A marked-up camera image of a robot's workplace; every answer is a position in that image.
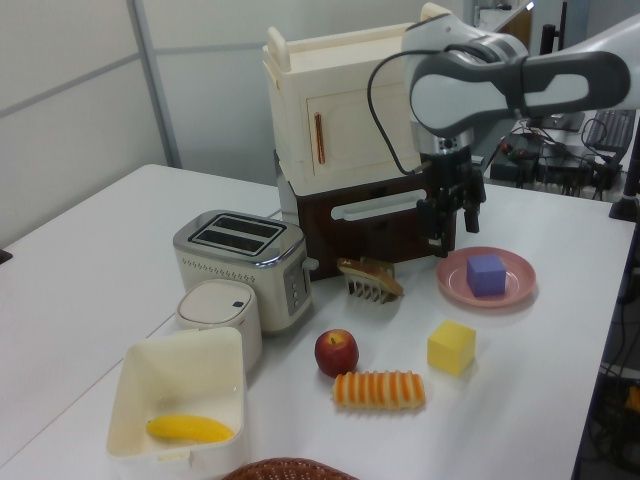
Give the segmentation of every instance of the toy banana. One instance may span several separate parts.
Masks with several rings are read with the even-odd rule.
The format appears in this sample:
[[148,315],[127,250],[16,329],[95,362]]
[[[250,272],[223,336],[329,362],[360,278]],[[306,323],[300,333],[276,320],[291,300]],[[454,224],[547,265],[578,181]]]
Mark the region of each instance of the toy banana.
[[412,372],[364,372],[338,375],[333,400],[342,407],[401,410],[425,404],[422,378]]
[[196,415],[162,415],[147,422],[147,432],[156,437],[195,440],[203,443],[224,442],[235,435],[226,425]]

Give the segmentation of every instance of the wicker basket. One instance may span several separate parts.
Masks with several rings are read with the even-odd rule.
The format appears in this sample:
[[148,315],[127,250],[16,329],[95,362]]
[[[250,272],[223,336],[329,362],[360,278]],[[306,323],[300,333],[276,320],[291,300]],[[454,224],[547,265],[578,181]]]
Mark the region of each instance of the wicker basket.
[[335,468],[306,458],[270,458],[250,463],[223,480],[357,480]]

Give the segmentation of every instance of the red apple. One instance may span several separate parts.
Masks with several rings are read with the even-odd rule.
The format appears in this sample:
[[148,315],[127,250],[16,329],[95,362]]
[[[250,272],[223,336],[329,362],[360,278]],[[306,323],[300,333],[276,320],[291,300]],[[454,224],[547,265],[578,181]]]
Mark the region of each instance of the red apple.
[[352,372],[358,364],[358,344],[346,330],[339,328],[324,332],[316,340],[316,362],[330,377]]

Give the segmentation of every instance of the yellow cube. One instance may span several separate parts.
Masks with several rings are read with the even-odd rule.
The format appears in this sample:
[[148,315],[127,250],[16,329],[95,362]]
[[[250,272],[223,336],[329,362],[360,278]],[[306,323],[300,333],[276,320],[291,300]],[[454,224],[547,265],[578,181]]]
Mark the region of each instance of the yellow cube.
[[427,363],[460,376],[476,354],[476,331],[445,320],[427,341]]

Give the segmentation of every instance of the small white bin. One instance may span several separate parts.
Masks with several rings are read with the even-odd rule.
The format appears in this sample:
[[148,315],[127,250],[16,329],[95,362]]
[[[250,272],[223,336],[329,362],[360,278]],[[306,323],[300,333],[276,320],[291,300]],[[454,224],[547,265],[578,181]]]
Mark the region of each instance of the small white bin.
[[[149,420],[166,414],[215,419],[236,435],[220,443],[161,440]],[[127,352],[107,452],[124,480],[217,479],[247,463],[242,338],[230,327],[147,339]]]

